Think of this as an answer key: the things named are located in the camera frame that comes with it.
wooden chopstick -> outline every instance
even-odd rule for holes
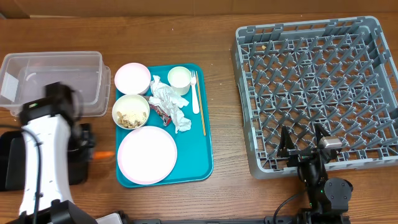
[[[200,86],[198,79],[198,71],[197,72],[197,85],[198,85],[198,95],[199,95],[199,104],[200,104],[200,114],[201,114],[201,125],[203,126],[203,135],[206,136],[206,128],[205,128],[205,119],[203,117],[203,107],[201,105],[201,96],[200,96]]]

orange object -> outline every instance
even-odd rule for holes
[[[94,159],[109,159],[115,155],[112,151],[94,152]]]

crumpled napkin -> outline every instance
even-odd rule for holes
[[[154,80],[150,82],[150,90],[153,96],[149,98],[149,103],[159,106],[172,118],[176,134],[178,131],[191,129],[191,120],[185,118],[180,110],[189,104],[186,99],[177,94],[171,86],[162,83],[157,75],[154,75]]]

teal tray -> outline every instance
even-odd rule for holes
[[[189,101],[188,106],[184,106],[182,111],[186,118],[192,121],[191,130],[185,132],[175,133],[175,126],[170,123],[169,126],[164,127],[159,115],[154,111],[150,111],[148,122],[146,126],[157,126],[166,130],[173,138],[177,145],[177,162],[173,171],[162,181],[151,185],[139,185],[131,182],[121,173],[118,163],[116,163],[116,177],[119,183],[127,188],[147,187],[166,184],[177,184],[191,181],[205,180],[209,178],[213,172],[213,148],[211,146],[210,122],[209,113],[207,110],[206,88],[203,72],[198,65],[187,63],[181,65],[163,65],[148,67],[151,75],[158,75],[162,83],[169,84],[167,81],[167,74],[170,69],[176,66],[184,66],[189,70],[198,72],[198,79],[200,85],[201,101],[203,106],[203,117],[205,119],[206,136],[203,135],[203,126],[201,122],[201,115],[193,114],[192,112],[192,89],[183,97]],[[152,95],[150,89],[146,93],[147,96]],[[116,99],[123,96],[123,93],[116,90]],[[124,137],[129,134],[129,130],[116,127],[116,154],[118,153],[119,145]]]

plastic rack grid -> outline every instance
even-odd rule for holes
[[[328,170],[398,162],[397,70],[376,18],[240,27],[231,53],[255,178],[296,174],[276,157],[282,125],[298,149],[315,123],[338,136]]]

